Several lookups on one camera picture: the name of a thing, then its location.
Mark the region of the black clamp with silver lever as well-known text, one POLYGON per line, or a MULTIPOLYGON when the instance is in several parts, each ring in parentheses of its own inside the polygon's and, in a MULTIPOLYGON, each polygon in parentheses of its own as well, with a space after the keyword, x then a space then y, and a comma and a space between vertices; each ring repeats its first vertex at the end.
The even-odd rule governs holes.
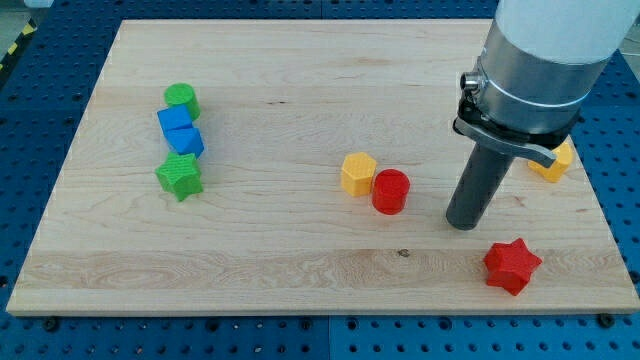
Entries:
POLYGON ((580 112, 577 112, 567 125, 558 130, 544 134, 529 134, 499 125, 482 113, 467 96, 463 96, 458 103, 453 129, 490 150, 525 158, 549 168, 557 158, 553 149, 565 141, 579 118, 580 112))

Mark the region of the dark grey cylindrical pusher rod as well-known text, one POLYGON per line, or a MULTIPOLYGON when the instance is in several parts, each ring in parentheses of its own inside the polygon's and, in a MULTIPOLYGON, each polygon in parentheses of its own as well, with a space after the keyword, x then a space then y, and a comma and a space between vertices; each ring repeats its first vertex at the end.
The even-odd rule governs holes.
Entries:
POLYGON ((449 202, 449 224, 459 230, 474 229, 512 162, 512 156, 476 144, 449 202))

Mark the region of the yellow block behind arm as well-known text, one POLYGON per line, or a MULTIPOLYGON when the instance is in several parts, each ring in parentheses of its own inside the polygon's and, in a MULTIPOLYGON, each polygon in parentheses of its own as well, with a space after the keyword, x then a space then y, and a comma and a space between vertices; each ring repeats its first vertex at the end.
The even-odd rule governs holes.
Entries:
POLYGON ((557 183, 574 161, 574 152, 569 142, 565 141, 553 150, 556 159, 549 167, 529 160, 527 165, 530 170, 537 173, 548 182, 557 183))

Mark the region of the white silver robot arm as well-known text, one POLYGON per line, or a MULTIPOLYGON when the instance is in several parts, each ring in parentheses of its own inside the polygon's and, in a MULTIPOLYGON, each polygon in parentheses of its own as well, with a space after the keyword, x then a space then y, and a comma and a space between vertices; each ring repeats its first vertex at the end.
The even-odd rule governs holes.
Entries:
POLYGON ((446 211, 476 227, 516 158, 549 168, 555 148, 639 15, 639 0, 501 0, 460 77, 456 133, 475 145, 446 211))

